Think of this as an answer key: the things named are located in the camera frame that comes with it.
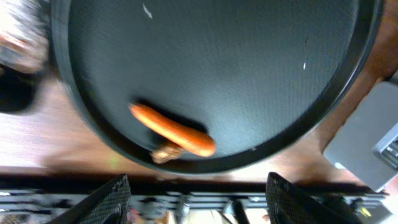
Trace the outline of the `pile of white rice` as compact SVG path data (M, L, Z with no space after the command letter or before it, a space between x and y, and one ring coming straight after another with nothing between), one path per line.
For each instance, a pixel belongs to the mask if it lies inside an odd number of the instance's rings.
M49 57L49 0L1 0L1 65L37 73Z

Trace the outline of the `black rectangular bin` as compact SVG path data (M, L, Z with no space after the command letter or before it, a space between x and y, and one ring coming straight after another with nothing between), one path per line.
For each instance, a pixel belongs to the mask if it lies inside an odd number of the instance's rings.
M29 74L1 65L1 113L18 114L34 104L44 72Z

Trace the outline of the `black round tray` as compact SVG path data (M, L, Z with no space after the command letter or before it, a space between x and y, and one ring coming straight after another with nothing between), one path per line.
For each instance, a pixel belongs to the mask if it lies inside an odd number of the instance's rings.
M323 121L361 71L382 1L52 2L63 81L87 125L126 158L174 174L216 174L283 151ZM165 138L142 103L208 134L216 152L156 164Z

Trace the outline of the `orange carrot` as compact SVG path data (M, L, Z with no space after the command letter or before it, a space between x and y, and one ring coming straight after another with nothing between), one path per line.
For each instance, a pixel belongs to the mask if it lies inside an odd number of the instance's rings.
M215 141L205 133L172 121L143 104L131 105L129 109L142 124L192 154L210 157L216 152Z

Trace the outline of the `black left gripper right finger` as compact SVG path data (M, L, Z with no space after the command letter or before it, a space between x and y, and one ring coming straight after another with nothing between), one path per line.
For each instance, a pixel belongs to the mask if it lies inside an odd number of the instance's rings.
M267 178L266 199L272 224L358 224L361 220L341 197L315 200L279 174Z

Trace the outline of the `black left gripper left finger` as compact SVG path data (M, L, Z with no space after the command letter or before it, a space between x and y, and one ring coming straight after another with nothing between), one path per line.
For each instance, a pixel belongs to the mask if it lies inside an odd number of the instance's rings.
M127 175L119 175L48 224L124 224L131 189Z

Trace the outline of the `brown food scrap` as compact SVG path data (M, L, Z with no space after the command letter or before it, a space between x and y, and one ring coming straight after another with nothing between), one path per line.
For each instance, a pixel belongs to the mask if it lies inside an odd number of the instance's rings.
M163 164L178 159L185 153L185 149L174 142L167 141L158 149L151 152L151 158L156 164Z

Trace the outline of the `grey dishwasher rack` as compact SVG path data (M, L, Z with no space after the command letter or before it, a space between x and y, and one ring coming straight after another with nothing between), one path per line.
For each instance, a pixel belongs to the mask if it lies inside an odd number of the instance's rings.
M397 74L379 82L360 102L323 152L380 192L397 176Z

